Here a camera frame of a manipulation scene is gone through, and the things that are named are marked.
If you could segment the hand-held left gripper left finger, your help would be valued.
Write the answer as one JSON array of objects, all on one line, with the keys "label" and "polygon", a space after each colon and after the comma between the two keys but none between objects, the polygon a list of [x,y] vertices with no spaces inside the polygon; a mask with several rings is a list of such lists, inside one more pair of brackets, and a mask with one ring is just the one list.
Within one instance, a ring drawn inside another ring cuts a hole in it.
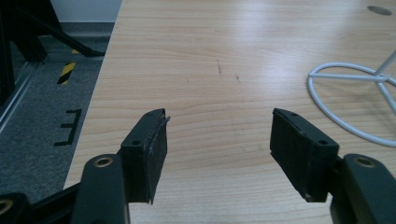
[{"label": "hand-held left gripper left finger", "polygon": [[164,108],[149,111],[136,123],[120,145],[128,203],[153,203],[167,154]]}]

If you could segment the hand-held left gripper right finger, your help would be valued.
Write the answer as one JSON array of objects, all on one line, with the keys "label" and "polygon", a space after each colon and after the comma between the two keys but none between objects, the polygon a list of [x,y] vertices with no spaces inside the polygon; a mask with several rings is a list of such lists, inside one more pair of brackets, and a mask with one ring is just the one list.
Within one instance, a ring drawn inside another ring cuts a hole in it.
[{"label": "hand-held left gripper right finger", "polygon": [[297,113],[275,108],[270,138],[272,157],[309,203],[324,203],[330,166],[339,145]]}]

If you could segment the black floor tape mark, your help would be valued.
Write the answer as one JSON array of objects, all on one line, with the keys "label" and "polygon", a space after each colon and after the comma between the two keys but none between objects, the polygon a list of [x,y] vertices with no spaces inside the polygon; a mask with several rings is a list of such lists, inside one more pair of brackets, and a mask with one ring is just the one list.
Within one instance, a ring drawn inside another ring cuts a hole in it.
[{"label": "black floor tape mark", "polygon": [[76,136],[77,128],[78,128],[78,123],[81,118],[82,110],[81,109],[67,110],[66,114],[73,114],[74,119],[71,123],[62,123],[61,124],[61,128],[68,129],[69,134],[68,134],[68,137],[66,140],[60,141],[60,142],[55,142],[54,143],[55,147],[69,146],[69,145],[73,144],[74,138]]}]

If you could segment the yellow black striped floor tape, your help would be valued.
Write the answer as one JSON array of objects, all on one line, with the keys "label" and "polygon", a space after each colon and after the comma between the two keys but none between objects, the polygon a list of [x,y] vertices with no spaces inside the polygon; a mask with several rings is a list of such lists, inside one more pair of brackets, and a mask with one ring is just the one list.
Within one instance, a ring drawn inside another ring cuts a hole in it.
[{"label": "yellow black striped floor tape", "polygon": [[76,66],[75,62],[67,63],[58,79],[58,84],[65,85]]}]

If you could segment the grey round table grommet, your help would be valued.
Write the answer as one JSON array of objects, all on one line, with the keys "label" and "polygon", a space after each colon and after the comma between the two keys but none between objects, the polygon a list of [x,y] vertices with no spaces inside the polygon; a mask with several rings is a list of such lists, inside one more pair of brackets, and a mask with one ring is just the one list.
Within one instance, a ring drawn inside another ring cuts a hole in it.
[{"label": "grey round table grommet", "polygon": [[379,7],[379,6],[368,6],[367,7],[371,12],[375,13],[375,14],[379,14],[379,15],[383,15],[383,16],[391,16],[392,12],[384,7]]}]

